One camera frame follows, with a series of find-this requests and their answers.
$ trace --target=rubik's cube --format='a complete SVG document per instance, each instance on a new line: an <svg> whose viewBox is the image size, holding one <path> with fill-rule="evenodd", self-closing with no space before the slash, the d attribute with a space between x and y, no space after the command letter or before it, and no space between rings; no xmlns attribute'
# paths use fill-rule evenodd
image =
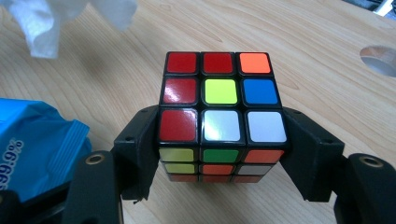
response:
<svg viewBox="0 0 396 224"><path fill-rule="evenodd" d="M159 151L171 181L257 183L289 140L265 52L168 52Z"/></svg>

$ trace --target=green sticker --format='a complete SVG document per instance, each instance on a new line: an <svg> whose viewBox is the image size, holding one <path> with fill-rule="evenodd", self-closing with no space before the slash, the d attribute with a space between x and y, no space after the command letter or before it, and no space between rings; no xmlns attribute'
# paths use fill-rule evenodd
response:
<svg viewBox="0 0 396 224"><path fill-rule="evenodd" d="M238 150L207 149L204 151L204 162L236 162Z"/></svg>

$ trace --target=white tissue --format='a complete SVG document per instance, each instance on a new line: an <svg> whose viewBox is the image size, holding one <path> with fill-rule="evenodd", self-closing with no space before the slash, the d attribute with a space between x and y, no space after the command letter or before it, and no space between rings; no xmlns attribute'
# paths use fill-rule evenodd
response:
<svg viewBox="0 0 396 224"><path fill-rule="evenodd" d="M0 0L26 36L33 57L57 58L62 25L91 3L111 24L126 29L136 12L135 0Z"/></svg>

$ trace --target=wooden table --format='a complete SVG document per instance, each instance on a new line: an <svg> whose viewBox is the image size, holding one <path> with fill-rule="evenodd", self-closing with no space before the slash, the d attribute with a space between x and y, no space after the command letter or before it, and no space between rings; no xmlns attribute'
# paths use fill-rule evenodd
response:
<svg viewBox="0 0 396 224"><path fill-rule="evenodd" d="M59 58L31 58L0 16L0 97L43 100L91 127L109 150L141 108L156 105L170 50L267 51L283 106L346 143L396 165L396 78L371 71L361 49L396 49L396 21L342 1L139 1L125 32L92 7L62 29ZM333 203L304 202L281 165L259 184L169 182L158 169L146 202L123 203L126 223L334 223Z"/></svg>

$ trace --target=blue plastic wrapper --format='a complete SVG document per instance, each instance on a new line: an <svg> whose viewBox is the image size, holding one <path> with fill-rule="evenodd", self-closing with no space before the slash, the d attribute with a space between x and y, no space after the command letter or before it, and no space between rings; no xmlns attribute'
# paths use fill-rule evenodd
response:
<svg viewBox="0 0 396 224"><path fill-rule="evenodd" d="M41 101L0 98L0 189L22 202L71 180L92 151L89 127Z"/></svg>

